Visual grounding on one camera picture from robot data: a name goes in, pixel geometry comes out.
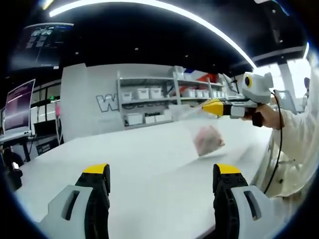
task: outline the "screen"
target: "screen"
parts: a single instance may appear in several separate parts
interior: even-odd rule
[[[30,103],[35,80],[10,91],[6,97],[4,129],[29,127]]]
[[[9,61],[9,72],[52,67],[58,69],[60,51],[71,23],[40,23],[23,29],[20,41]]]

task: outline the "computer screen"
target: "computer screen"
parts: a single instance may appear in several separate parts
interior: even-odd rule
[[[72,23],[40,23],[23,29],[20,41],[9,60],[9,72],[49,67],[58,69],[61,48]]]
[[[6,97],[4,130],[29,127],[30,103],[35,80],[10,91]]]

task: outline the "ceiling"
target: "ceiling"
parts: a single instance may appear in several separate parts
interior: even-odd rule
[[[304,46],[306,42],[295,19],[272,1],[263,4],[253,0],[162,1],[210,22],[234,40],[250,58]],[[148,63],[180,65],[228,75],[251,70],[244,58],[219,36],[166,9],[136,3],[100,3],[78,7],[52,18],[48,16],[51,10],[69,2],[72,0],[55,0],[47,11],[36,6],[24,21],[24,26],[50,21],[75,24],[61,53],[62,66],[82,62],[88,66]],[[282,56],[287,59],[302,54],[303,50],[299,48],[259,59],[255,64],[260,66],[283,60]],[[37,84],[59,79],[61,72],[33,69],[11,74],[8,79],[3,79],[6,87],[2,91],[32,77],[37,78]]]

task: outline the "white table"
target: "white table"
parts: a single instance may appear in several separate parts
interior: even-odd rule
[[[226,145],[199,159],[184,122],[75,139],[22,166],[16,195],[39,222],[47,204],[87,166],[109,163],[111,239],[199,237],[215,225],[213,164],[238,167],[250,183],[271,136],[250,122],[216,122]]]

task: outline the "clear plastic bag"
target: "clear plastic bag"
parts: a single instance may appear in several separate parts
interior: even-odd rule
[[[218,131],[217,116],[202,110],[200,104],[194,108],[188,105],[174,106],[174,121],[181,121],[190,131],[198,156],[205,156],[225,145]]]

